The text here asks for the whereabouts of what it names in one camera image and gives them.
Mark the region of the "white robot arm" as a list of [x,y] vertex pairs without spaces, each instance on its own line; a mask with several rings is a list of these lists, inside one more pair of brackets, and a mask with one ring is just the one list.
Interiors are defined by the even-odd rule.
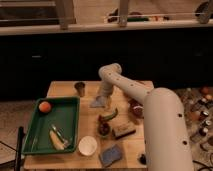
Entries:
[[148,171],[194,171],[184,107],[168,88],[149,88],[121,75],[118,63],[102,66],[98,94],[111,96],[117,86],[144,107],[144,138]]

